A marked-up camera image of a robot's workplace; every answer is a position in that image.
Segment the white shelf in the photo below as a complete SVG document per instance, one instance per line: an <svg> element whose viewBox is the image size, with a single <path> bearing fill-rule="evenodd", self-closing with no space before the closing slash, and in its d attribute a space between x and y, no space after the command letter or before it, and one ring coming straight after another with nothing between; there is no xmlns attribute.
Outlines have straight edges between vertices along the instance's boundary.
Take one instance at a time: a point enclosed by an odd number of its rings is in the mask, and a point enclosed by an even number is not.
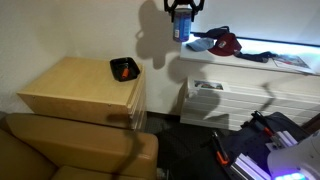
<svg viewBox="0 0 320 180"><path fill-rule="evenodd" d="M259 63L240 59L235 56L216 56L209 51L195 52L188 48L186 44L196 39L197 38L193 37L193 35L190 35L190 40L182 43L180 52L181 60L302 74L302 72L296 70L280 68L276 66L272 59L270 59L267 63ZM290 53L298 55L310 66L314 72L316 72L315 75L320 75L320 48L245 39L238 39L238 41L242 45L241 52L243 53L258 54L265 51L271 51L278 54Z"/></svg>

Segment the dark floor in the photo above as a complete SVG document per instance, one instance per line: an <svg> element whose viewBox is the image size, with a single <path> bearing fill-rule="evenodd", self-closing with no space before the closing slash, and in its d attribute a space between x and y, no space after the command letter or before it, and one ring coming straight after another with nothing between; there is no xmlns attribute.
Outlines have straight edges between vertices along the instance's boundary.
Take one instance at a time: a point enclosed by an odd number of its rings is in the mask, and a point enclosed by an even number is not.
<svg viewBox="0 0 320 180"><path fill-rule="evenodd" d="M196 152L209 142L215 128L182 124L179 116L148 112L145 132L155 134L159 140L158 167L169 169L170 166ZM222 136L231 131L215 129Z"/></svg>

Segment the wooden cabinet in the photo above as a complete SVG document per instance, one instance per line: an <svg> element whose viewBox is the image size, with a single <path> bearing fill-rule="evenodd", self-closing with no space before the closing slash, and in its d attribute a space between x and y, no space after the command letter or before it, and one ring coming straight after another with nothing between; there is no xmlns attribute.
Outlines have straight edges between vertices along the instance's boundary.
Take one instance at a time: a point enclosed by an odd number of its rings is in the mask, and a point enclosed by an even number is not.
<svg viewBox="0 0 320 180"><path fill-rule="evenodd" d="M36 114L142 130L146 121L145 69L118 82L108 60L64 58L18 92Z"/></svg>

